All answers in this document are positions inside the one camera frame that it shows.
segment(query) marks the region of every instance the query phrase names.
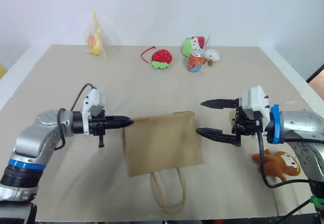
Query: white wall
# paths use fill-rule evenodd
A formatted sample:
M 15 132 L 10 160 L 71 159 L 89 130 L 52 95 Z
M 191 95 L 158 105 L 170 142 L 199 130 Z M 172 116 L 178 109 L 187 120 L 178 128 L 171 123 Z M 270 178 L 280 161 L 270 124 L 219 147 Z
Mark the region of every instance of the white wall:
M 0 44 L 0 64 L 7 69 L 26 52 L 30 47 L 28 44 Z
M 96 10 L 111 44 L 176 46 L 211 33 L 212 45 L 275 46 L 304 78 L 324 61 L 323 0 L 0 1 L 0 60 L 10 54 L 2 49 L 8 41 L 84 44 Z

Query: blue ring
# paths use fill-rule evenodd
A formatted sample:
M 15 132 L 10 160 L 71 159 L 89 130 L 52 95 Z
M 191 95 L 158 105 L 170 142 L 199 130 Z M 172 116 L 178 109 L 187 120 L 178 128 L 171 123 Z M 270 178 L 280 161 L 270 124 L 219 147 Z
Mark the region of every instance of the blue ring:
M 34 170 L 44 170 L 46 165 L 40 165 L 40 164 L 33 164 L 33 163 L 27 163 L 27 162 L 20 162 L 14 159 L 9 160 L 9 165 L 15 166 L 15 167 L 22 167 L 22 168 L 28 168 L 28 169 L 34 169 Z
M 274 135 L 272 144 L 278 144 L 280 141 L 280 116 L 279 116 L 279 104 L 273 105 L 271 108 L 274 121 Z

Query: beige table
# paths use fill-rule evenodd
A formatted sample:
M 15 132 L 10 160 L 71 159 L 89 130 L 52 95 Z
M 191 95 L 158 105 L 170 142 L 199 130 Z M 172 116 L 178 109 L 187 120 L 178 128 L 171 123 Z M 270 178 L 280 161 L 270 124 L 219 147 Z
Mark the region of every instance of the beige table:
M 309 110 L 295 88 L 257 47 L 217 47 L 221 60 L 198 73 L 186 70 L 179 47 L 166 47 L 170 68 L 153 70 L 140 59 L 147 47 L 113 47 L 105 61 L 83 46 L 52 46 L 0 111 L 0 167 L 7 165 L 19 133 L 48 109 L 69 109 L 78 91 L 91 82 L 106 96 L 107 115 L 129 117 L 194 111 L 197 127 L 230 133 L 230 110 L 200 106 L 208 99 L 240 97 L 261 85 L 271 104 L 282 110 Z M 51 221 L 126 221 L 168 218 L 153 200 L 149 175 L 128 177 L 122 130 L 107 132 L 106 147 L 97 137 L 75 136 L 55 152 L 39 183 L 37 219 Z M 258 143 L 242 146 L 201 138 L 205 164 L 184 168 L 188 198 L 178 219 L 239 218 L 285 214 L 311 195 L 307 184 L 267 189 L 251 155 Z M 265 148 L 292 152 L 284 144 Z M 162 188 L 169 203 L 181 198 L 175 170 L 163 171 Z M 302 213 L 314 212 L 311 205 Z

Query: monkey plush toy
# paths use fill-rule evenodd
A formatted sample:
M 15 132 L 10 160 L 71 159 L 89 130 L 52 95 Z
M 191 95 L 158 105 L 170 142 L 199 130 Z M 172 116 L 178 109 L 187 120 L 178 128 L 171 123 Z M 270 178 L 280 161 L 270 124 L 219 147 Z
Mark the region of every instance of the monkey plush toy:
M 260 164 L 260 155 L 254 154 L 252 159 Z M 278 151 L 272 155 L 270 150 L 264 151 L 264 171 L 267 176 L 279 177 L 282 182 L 286 181 L 284 174 L 298 176 L 300 174 L 299 163 L 287 152 Z

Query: black cable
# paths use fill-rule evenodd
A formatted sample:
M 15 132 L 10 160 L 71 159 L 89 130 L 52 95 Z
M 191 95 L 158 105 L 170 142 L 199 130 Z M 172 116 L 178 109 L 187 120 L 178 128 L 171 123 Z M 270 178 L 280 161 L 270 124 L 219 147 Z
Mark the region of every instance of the black cable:
M 312 142 L 312 143 L 320 143 L 324 144 L 324 141 L 314 140 L 314 139 L 284 139 L 285 142 Z
M 308 183 L 308 180 L 288 180 L 282 183 L 278 183 L 275 185 L 271 185 L 269 184 L 267 177 L 265 175 L 265 171 L 264 171 L 264 147 L 263 147 L 263 139 L 262 139 L 262 133 L 261 131 L 257 131 L 257 135 L 258 135 L 258 142 L 259 142 L 259 153 L 260 153 L 260 171 L 261 171 L 261 176 L 263 179 L 263 182 L 265 183 L 265 185 L 268 188 L 274 189 L 283 185 L 287 185 L 287 184 L 292 184 L 292 183 Z
M 63 148 L 65 146 L 65 138 L 64 138 L 62 123 L 61 123 L 61 113 L 64 112 L 64 111 L 66 111 L 66 109 L 60 108 L 59 111 L 57 112 L 56 123 L 57 123 L 57 127 L 59 128 L 59 133 L 60 133 L 60 137 L 61 137 L 61 140 L 62 140 L 62 145 L 60 145 L 59 147 L 56 147 L 55 151 L 59 150 L 59 149 L 61 149 L 61 148 Z
M 79 98 L 80 98 L 80 96 L 81 96 L 81 94 L 82 94 L 82 92 L 84 91 L 84 89 L 87 87 L 87 86 L 90 86 L 91 87 L 91 89 L 94 89 L 94 88 L 96 88 L 95 86 L 93 86 L 91 83 L 87 83 L 86 85 L 84 85 L 83 87 L 82 87 L 82 89 L 81 89 L 81 91 L 80 91 L 80 93 L 78 94 L 78 96 L 76 97 L 76 99 L 75 99 L 75 101 L 74 101 L 74 103 L 73 103 L 73 105 L 72 105 L 72 108 L 71 108 L 71 111 L 73 111 L 73 109 L 74 109 L 74 107 L 75 107 L 75 105 L 76 105 L 76 103 L 77 103 L 77 101 L 79 100 Z
M 304 206 L 308 205 L 310 203 L 310 199 L 306 200 L 304 203 L 302 203 L 301 205 L 297 206 L 295 209 L 293 209 L 291 212 L 289 212 L 288 214 L 286 214 L 285 216 L 283 216 L 282 218 L 279 219 L 279 221 L 277 221 L 275 224 L 280 224 L 282 223 L 285 219 L 287 219 L 289 216 L 291 216 L 292 214 L 294 214 L 296 211 L 300 210 L 301 208 L 303 208 Z
M 94 89 L 96 88 L 95 86 L 93 86 L 91 83 L 87 83 L 86 85 L 84 85 L 81 89 L 81 91 L 79 92 L 79 94 L 77 95 L 76 99 L 74 100 L 74 103 L 72 105 L 72 108 L 71 108 L 71 111 L 73 111 L 77 101 L 79 100 L 82 92 L 84 91 L 84 89 L 87 87 L 87 86 L 90 86 L 91 89 Z M 62 123 L 61 123 L 61 114 L 63 111 L 66 111 L 66 109 L 64 108 L 60 108 L 59 111 L 57 112 L 57 119 L 56 119 L 56 123 L 57 123 L 57 127 L 59 129 L 59 133 L 60 133 L 60 137 L 61 137 L 61 140 L 62 140 L 62 145 L 60 145 L 59 147 L 56 147 L 55 148 L 55 151 L 56 150 L 59 150 L 59 149 L 62 149 L 64 146 L 65 146 L 65 137 L 64 137 L 64 133 L 63 133 L 63 127 L 62 127 Z

